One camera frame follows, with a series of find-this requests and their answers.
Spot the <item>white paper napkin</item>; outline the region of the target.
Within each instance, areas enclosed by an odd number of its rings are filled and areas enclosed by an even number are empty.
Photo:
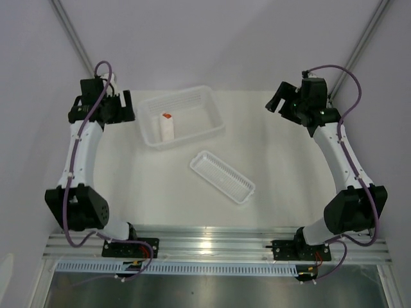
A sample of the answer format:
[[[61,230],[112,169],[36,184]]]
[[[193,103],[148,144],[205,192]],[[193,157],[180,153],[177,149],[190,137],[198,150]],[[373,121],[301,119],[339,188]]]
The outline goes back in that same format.
[[[159,117],[161,140],[162,142],[169,142],[175,138],[173,116],[171,115],[171,118],[167,119],[163,117],[162,115],[163,113]]]

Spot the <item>large white plastic basket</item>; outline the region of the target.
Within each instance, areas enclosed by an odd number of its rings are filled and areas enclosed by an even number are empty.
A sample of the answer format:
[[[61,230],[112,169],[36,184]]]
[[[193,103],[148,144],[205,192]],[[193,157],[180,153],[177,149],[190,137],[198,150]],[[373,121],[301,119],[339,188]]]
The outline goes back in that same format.
[[[175,138],[162,142],[159,117],[173,116]],[[145,144],[156,150],[168,150],[210,139],[225,130],[214,91],[205,85],[157,96],[136,104],[136,116]]]

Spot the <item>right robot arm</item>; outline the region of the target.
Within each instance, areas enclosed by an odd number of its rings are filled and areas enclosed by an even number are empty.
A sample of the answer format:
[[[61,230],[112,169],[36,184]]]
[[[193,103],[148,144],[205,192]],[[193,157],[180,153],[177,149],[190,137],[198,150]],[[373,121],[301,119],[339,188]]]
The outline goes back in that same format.
[[[291,240],[272,241],[276,260],[312,261],[320,256],[328,261],[327,244],[342,237],[352,241],[350,232],[379,227],[388,192],[367,176],[347,139],[340,112],[327,102],[325,79],[305,76],[300,87],[282,82],[265,106],[307,129],[326,159],[336,189],[322,218],[300,227]]]

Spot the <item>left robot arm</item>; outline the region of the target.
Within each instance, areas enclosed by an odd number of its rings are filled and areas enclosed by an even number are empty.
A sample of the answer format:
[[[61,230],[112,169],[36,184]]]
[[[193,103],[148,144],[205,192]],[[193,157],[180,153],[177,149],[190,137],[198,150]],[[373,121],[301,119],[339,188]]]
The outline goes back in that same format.
[[[107,200],[94,189],[94,163],[104,128],[136,118],[131,94],[119,92],[108,74],[81,80],[80,88],[68,113],[66,164],[57,186],[46,190],[45,202],[65,234],[95,232],[117,240],[117,249],[131,257],[139,250],[134,227],[111,214]]]

